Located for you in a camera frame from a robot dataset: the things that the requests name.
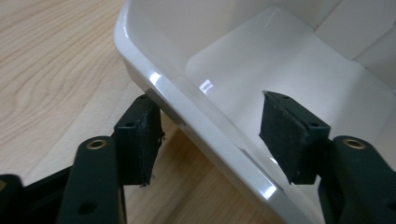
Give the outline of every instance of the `white container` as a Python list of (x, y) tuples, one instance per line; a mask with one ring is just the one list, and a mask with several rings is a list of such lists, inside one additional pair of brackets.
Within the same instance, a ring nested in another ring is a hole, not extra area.
[(322, 223), (258, 136), (262, 91), (287, 94), (396, 167), (396, 1), (127, 0), (115, 43), (154, 98), (256, 205)]

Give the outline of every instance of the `light wood tabletop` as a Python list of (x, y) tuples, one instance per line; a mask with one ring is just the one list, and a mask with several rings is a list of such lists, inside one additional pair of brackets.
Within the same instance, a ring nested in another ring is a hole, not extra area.
[[(24, 185), (71, 165), (110, 135), (143, 92), (113, 44), (122, 0), (0, 0), (0, 174)], [(129, 223), (279, 223), (257, 212), (163, 115), (148, 187), (125, 189)]]

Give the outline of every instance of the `wooden surface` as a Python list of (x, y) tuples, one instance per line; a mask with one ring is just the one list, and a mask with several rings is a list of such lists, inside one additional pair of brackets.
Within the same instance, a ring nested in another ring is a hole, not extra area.
[[(110, 135), (141, 90), (112, 40), (121, 0), (0, 0), (0, 174), (28, 185), (72, 164), (87, 138)], [(151, 185), (127, 187), (129, 223), (265, 223), (163, 116)]]

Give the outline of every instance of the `wooden table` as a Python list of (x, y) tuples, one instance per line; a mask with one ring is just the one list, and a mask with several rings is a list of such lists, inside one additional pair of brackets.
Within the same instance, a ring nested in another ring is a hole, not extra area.
[[(113, 45), (121, 0), (0, 1), (0, 174), (28, 185), (110, 135), (141, 94)], [(129, 223), (279, 222), (258, 213), (166, 116), (149, 187), (126, 188)]]

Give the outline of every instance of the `glossy white surface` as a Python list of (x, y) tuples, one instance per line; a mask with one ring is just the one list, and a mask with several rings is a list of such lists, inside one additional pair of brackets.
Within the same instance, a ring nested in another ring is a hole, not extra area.
[(285, 8), (237, 4), (130, 0), (115, 42), (134, 82), (155, 91), (226, 175), (288, 222), (322, 222), (315, 187), (290, 186), (258, 136), (262, 91), (290, 95), (328, 122), (332, 136), (375, 144), (395, 168), (395, 152), (384, 149), (394, 143), (394, 92)]

